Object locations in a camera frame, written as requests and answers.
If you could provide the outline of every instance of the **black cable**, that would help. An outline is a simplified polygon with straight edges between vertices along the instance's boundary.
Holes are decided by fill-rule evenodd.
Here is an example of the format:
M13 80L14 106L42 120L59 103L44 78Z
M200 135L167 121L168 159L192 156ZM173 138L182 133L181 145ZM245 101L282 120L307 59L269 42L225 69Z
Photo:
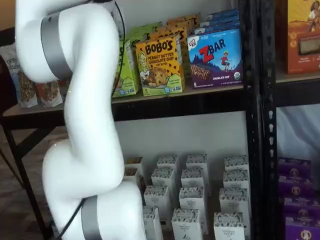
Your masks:
M121 71L122 71L122 64L124 63L125 42L126 42L126 27L125 27L125 21L124 21L124 18L122 17L122 14L121 14L121 11L120 11L120 8L119 8L117 2L114 1L114 4L115 4L116 8L117 8L118 11L119 11L119 14L120 14L120 17L121 17L121 21L122 21L123 43L122 43L121 65L120 65L119 75L118 75L118 78L117 78L117 80L116 80L116 82L115 82L115 84L114 84L111 97L113 97L113 95L114 95L114 93L115 93L115 91L116 91L116 88L117 88L117 86L118 86L119 80L120 80L120 75L121 75Z

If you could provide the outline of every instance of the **cartoon character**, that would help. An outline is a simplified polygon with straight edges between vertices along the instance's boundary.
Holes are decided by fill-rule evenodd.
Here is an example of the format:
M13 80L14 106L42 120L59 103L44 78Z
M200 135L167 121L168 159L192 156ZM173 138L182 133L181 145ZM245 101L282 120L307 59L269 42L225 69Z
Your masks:
M228 59L228 52L225 51L223 56L221 57L221 65L224 66L225 71L229 70L229 66L230 66L229 62L231 62L231 60Z
M147 56L143 51L139 52L138 65L139 65L141 80L143 81L147 80L147 77L150 74L150 68L148 67L148 64L147 64Z

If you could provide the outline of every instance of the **white box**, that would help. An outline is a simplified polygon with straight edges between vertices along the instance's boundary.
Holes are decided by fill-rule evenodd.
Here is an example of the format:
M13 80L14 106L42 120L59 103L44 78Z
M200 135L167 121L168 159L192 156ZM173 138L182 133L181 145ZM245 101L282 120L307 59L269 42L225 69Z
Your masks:
M164 240L157 207L143 207L143 223L146 240Z
M249 214L251 217L251 194L249 172L247 170L236 169L225 171L223 173L223 187L224 188L241 188L248 190Z
M211 181L208 172L207 154L193 154L186 158L186 168L200 167L202 168L203 178L205 182L205 189L209 196L211 196Z
M146 186L144 200L145 205L158 208L162 230L171 231L173 209L170 202L168 186Z
M203 240L199 210L175 209L172 228L175 240Z
M241 213L214 213L214 236L216 240L245 240Z
M129 157L125 161L125 168L129 169L137 169L139 177L140 177L140 184L141 184L141 190L142 192L146 189L146 173L145 173L145 165L144 165L144 159L142 156L136 156L136 157Z
M181 188L179 194L182 209L198 209L203 234L209 234L208 208L204 189L199 187Z
M221 188L219 192L221 212L242 213L246 239L251 239L248 190L245 188Z
M183 169L181 174L181 184L183 188L203 188L206 191L203 170L195 166L189 169Z
M173 155L165 155L165 156L160 156L158 161L156 162L156 165L158 168L173 168L174 173L175 173L175 184L177 189L181 188L181 164L180 164L180 159L178 156L173 156Z
M173 208L179 207L179 192L176 185L175 171L171 167L156 168L151 175L154 186L166 185L169 188L169 196Z
M224 168L226 171L236 169L247 170L250 178L249 161L246 155L226 157L224 159Z

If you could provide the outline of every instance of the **shelf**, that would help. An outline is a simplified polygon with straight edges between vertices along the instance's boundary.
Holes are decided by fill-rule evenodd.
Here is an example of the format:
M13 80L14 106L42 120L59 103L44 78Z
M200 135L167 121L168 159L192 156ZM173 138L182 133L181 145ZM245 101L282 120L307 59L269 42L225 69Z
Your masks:
M286 74L277 69L275 79L277 107L320 104L320 71Z
M137 95L112 100L115 121L154 119L245 110L242 85L193 89L184 92L144 97ZM51 128L64 126L64 105L53 108L13 106L3 113L2 122L9 129Z

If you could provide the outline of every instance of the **green snack box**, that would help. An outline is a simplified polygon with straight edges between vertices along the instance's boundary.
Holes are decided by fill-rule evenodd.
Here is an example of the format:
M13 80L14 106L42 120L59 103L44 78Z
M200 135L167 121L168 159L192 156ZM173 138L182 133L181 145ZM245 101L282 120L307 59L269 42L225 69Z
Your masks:
M120 66L121 66L121 54L123 52L123 63L122 70L120 74L119 82L115 88L113 98L124 97L135 95L139 90L139 76L136 67L136 63L134 61L133 49L130 40L126 40L123 49L123 39L120 39L120 56L118 60L118 67L116 69L116 74L114 77L114 84L116 84Z

